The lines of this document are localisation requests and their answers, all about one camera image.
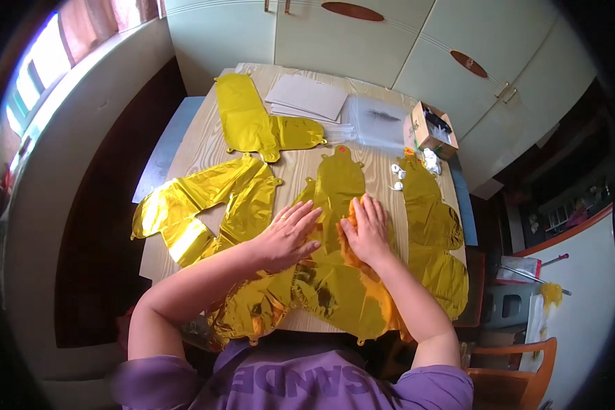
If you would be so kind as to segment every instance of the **clear plastic bag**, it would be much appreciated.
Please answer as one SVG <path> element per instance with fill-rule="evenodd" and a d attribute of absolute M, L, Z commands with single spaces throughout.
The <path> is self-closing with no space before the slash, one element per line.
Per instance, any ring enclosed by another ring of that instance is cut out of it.
<path fill-rule="evenodd" d="M 408 115 L 402 106 L 349 95 L 342 111 L 342 122 L 355 126 L 357 141 L 362 145 L 402 157 L 405 148 L 403 124 Z"/>

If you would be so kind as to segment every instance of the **purple t-shirt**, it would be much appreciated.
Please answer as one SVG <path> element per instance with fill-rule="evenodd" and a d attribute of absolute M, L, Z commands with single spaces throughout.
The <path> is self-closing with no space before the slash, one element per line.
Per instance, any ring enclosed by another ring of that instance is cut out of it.
<path fill-rule="evenodd" d="M 472 380 L 457 367 L 418 367 L 396 384 L 361 367 L 348 350 L 250 348 L 246 340 L 231 340 L 206 382 L 185 360 L 156 356 L 121 365 L 113 394 L 124 409 L 472 408 Z"/>

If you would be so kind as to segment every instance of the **window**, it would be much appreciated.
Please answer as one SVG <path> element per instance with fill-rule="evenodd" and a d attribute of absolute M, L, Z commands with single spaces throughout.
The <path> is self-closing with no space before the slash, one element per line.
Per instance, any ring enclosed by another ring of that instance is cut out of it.
<path fill-rule="evenodd" d="M 23 59 L 15 86 L 7 94 L 9 125 L 23 136 L 37 109 L 59 80 L 71 69 L 62 38 L 59 17 L 53 14 Z"/>
<path fill-rule="evenodd" d="M 4 107 L 10 127 L 23 138 L 41 104 L 69 70 L 109 37 L 158 13 L 157 0 L 67 0 L 51 15 L 15 73 Z"/>

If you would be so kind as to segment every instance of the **wooden oval handle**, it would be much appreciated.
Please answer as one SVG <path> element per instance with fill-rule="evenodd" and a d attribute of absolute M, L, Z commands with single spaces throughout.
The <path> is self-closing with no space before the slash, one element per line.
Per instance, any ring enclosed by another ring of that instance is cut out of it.
<path fill-rule="evenodd" d="M 476 61 L 474 61 L 467 54 L 463 54 L 459 51 L 451 50 L 451 57 L 455 58 L 457 62 L 460 63 L 461 66 L 465 67 L 467 70 L 470 70 L 472 73 L 476 74 L 479 77 L 487 78 L 487 72 L 480 66 Z"/>
<path fill-rule="evenodd" d="M 328 1 L 321 4 L 321 6 L 328 11 L 332 11 L 343 16 L 358 18 L 360 20 L 367 20 L 371 22 L 381 22 L 385 20 L 382 14 L 357 4 L 344 3 L 341 1 Z"/>

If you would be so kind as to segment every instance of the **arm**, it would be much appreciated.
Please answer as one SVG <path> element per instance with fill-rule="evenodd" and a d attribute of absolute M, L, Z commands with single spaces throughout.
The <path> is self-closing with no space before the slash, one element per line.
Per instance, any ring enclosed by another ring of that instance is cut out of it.
<path fill-rule="evenodd" d="M 321 214 L 312 201 L 284 208 L 258 237 L 186 267 L 143 294 L 132 313 L 128 360 L 168 354 L 184 358 L 179 326 L 258 270 L 280 272 L 320 246 L 303 244 Z"/>
<path fill-rule="evenodd" d="M 446 312 L 390 249 L 387 212 L 367 194 L 364 206 L 355 198 L 357 232 L 347 219 L 341 224 L 353 252 L 380 276 L 394 299 L 408 331 L 417 341 L 412 368 L 460 366 L 458 337 Z"/>

